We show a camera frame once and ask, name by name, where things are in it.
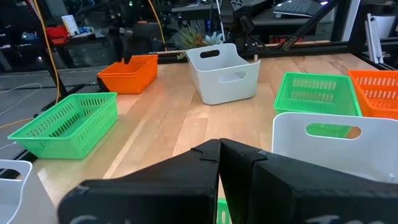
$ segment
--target green basket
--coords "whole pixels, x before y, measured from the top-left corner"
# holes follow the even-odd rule
[[[218,199],[217,206],[217,224],[232,224],[231,217],[229,215],[228,206],[226,200],[223,198]]]
[[[311,73],[285,73],[276,96],[277,114],[284,112],[362,116],[350,77]],[[311,124],[307,133],[344,138],[350,126]]]
[[[70,95],[8,139],[39,158],[82,159],[118,119],[116,95]]]

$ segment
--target orange plastic basket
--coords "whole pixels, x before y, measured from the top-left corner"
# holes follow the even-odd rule
[[[398,119],[398,72],[350,70],[363,116]]]
[[[109,91],[142,93],[157,76],[157,55],[133,56],[128,64],[116,62],[99,72]]]

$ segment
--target white plastic bin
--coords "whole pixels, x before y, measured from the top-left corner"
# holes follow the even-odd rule
[[[206,57],[207,52],[216,56]],[[190,49],[187,56],[192,80],[204,103],[216,105],[256,95],[260,61],[245,61],[234,44]]]
[[[57,223],[55,206],[30,162],[0,160],[0,169],[21,174],[21,180],[0,179],[0,223]]]
[[[355,139],[312,136],[309,124],[357,126]],[[274,119],[272,152],[379,182],[398,183],[398,121],[330,114],[282,113]]]

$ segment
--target yellow cable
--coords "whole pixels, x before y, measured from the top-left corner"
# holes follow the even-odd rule
[[[49,50],[49,56],[50,56],[52,68],[54,69],[55,76],[57,78],[57,98],[55,99],[55,104],[57,104],[58,101],[59,101],[59,97],[60,97],[60,82],[59,82],[59,78],[58,78],[58,71],[57,71],[57,68],[55,66],[54,58],[52,56],[52,51],[51,51],[51,48],[50,48],[50,42],[49,42],[49,39],[47,37],[47,33],[45,31],[45,25],[44,25],[42,13],[41,13],[41,11],[39,9],[39,6],[37,5],[37,0],[33,0],[33,3],[35,4],[36,10],[37,10],[37,15],[39,16],[39,20],[40,20],[40,23],[42,25],[42,29],[43,29],[43,33],[44,33],[44,39],[45,39],[45,43],[47,44],[47,49]],[[22,120],[19,120],[19,121],[14,121],[14,122],[11,122],[9,124],[5,124],[3,126],[0,126],[0,129],[6,128],[6,127],[11,126],[13,124],[18,124],[18,123],[21,123],[21,122],[24,122],[24,121],[30,121],[32,119],[33,118],[27,118],[27,119],[22,119]]]
[[[149,3],[149,5],[150,5],[150,7],[152,8],[152,12],[154,12],[154,15],[155,15],[155,18],[156,18],[157,23],[159,24],[159,27],[160,27],[160,35],[162,36],[162,42],[163,42],[163,45],[164,45],[164,50],[167,51],[166,42],[164,41],[164,36],[163,36],[162,24],[160,23],[159,18],[157,17],[157,14],[156,14],[154,5],[151,3],[150,0],[148,0],[148,3]]]

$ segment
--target wooden table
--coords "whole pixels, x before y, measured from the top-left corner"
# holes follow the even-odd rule
[[[284,72],[346,74],[347,69],[375,70],[351,54],[261,61],[257,95],[216,106],[201,102],[188,64],[159,65],[157,79],[141,95],[118,96],[118,121],[86,159],[35,162],[53,202],[57,205],[85,179],[124,176],[213,138],[230,138],[270,151],[273,104]]]

